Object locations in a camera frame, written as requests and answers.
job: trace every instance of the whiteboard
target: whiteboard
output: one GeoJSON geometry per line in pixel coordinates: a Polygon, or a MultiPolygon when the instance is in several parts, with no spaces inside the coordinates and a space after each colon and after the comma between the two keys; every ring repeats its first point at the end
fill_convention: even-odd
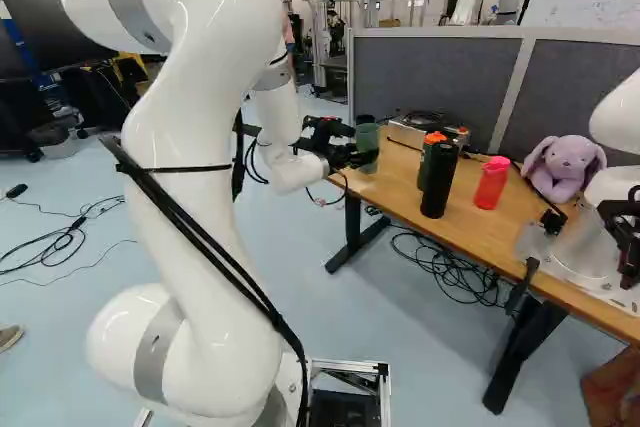
{"type": "Polygon", "coordinates": [[[640,0],[531,0],[527,27],[640,29],[640,0]]]}

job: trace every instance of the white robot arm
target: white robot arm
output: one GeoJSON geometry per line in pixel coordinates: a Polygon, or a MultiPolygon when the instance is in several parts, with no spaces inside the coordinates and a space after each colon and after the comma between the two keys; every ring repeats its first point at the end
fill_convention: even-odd
{"type": "MultiPolygon", "coordinates": [[[[104,307],[88,334],[90,363],[187,425],[251,426],[277,397],[279,334],[290,329],[273,306],[264,307],[268,300],[243,295],[245,287],[259,290],[250,279],[225,276],[237,264],[255,278],[235,226],[228,170],[232,126],[247,90],[256,88],[259,142],[275,187],[286,192],[328,174],[322,157],[289,153],[301,119],[292,81],[281,75],[281,0],[62,1],[96,42],[169,53],[127,118],[118,154],[144,174],[127,179],[125,195],[162,284],[128,289],[104,307]],[[150,183],[203,229],[184,227],[195,240],[170,215],[178,207],[161,208],[150,183]],[[196,248],[208,236],[208,245],[215,239],[220,247],[215,255],[196,248]]],[[[291,335],[286,340],[297,341],[291,335]]]]}

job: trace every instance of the bunny ear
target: bunny ear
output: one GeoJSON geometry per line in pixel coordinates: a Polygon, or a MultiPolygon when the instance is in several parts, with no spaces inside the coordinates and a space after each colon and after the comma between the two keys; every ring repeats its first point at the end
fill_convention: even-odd
{"type": "Polygon", "coordinates": [[[553,144],[556,140],[558,140],[558,137],[554,135],[545,137],[544,139],[542,139],[542,142],[540,142],[536,146],[536,148],[533,149],[533,151],[525,157],[524,162],[522,163],[522,169],[520,170],[520,174],[523,177],[526,177],[527,175],[529,175],[529,173],[531,172],[531,169],[533,169],[533,166],[540,159],[545,149],[549,147],[551,144],[553,144]]]}
{"type": "Polygon", "coordinates": [[[596,175],[602,169],[607,168],[607,154],[604,153],[604,150],[599,145],[596,145],[596,156],[591,161],[591,163],[587,166],[584,175],[584,187],[589,185],[593,176],[596,175]]]}

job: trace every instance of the gray cubicle partition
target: gray cubicle partition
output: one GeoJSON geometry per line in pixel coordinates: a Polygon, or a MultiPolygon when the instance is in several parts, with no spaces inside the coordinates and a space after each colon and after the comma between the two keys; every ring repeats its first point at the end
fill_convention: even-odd
{"type": "MultiPolygon", "coordinates": [[[[538,40],[500,151],[523,159],[547,135],[589,137],[598,102],[639,67],[637,45],[538,40]]],[[[604,149],[611,165],[640,164],[636,155],[604,149]]]]}
{"type": "Polygon", "coordinates": [[[355,37],[354,115],[446,112],[486,150],[502,108],[519,38],[355,37]]]}
{"type": "MultiPolygon", "coordinates": [[[[361,29],[349,38],[351,119],[454,115],[472,146],[522,160],[548,135],[589,136],[597,103],[640,68],[640,34],[563,28],[361,29]]],[[[640,157],[606,149],[611,165],[640,157]]]]}

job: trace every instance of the pink water bottle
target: pink water bottle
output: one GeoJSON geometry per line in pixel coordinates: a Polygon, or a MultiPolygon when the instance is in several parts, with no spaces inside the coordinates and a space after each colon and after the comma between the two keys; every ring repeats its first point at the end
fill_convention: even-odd
{"type": "Polygon", "coordinates": [[[481,209],[493,210],[498,205],[500,195],[507,183],[509,165],[511,161],[506,157],[496,156],[482,166],[484,171],[473,203],[481,209]]]}

